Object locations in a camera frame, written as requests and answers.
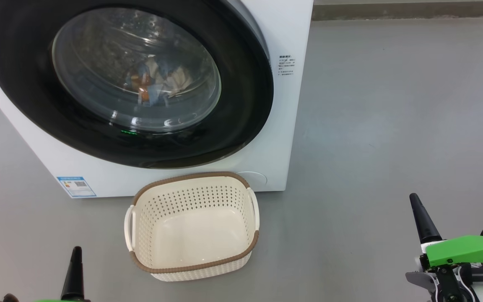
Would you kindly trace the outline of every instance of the perforated basket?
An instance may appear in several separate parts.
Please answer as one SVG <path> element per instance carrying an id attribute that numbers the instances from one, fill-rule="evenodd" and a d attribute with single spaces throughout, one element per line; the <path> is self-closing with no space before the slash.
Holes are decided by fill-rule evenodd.
<path id="1" fill-rule="evenodd" d="M 186 281 L 244 266 L 258 240 L 257 198 L 238 174 L 211 172 L 142 188 L 126 212 L 134 262 L 162 281 Z"/>

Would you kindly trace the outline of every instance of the glass door window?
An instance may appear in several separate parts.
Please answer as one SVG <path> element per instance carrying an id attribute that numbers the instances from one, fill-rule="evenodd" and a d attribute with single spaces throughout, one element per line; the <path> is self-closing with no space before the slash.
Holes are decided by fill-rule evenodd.
<path id="1" fill-rule="evenodd" d="M 52 60 L 76 101 L 133 130 L 187 128 L 213 111 L 221 95 L 206 48 L 180 26 L 140 10 L 78 15 L 57 33 Z"/>

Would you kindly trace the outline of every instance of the energy label sticker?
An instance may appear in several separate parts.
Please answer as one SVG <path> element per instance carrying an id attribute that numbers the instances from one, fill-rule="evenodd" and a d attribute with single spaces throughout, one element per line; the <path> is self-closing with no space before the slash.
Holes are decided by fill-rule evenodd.
<path id="1" fill-rule="evenodd" d="M 83 177 L 58 177 L 71 197 L 96 197 Z"/>

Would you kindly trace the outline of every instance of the laundry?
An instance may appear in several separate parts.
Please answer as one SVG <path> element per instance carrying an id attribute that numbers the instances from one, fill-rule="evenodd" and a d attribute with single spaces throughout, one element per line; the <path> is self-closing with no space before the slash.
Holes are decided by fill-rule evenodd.
<path id="1" fill-rule="evenodd" d="M 176 61 L 161 60 L 161 56 L 150 56 L 125 75 L 123 87 L 138 92 L 138 103 L 144 107 L 165 104 L 193 83 L 188 69 Z"/>

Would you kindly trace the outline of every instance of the washing machine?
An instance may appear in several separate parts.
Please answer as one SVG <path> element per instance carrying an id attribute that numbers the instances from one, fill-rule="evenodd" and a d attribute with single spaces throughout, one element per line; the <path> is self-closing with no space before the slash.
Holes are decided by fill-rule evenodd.
<path id="1" fill-rule="evenodd" d="M 0 0 L 0 109 L 73 198 L 218 171 L 284 190 L 311 11 Z"/>

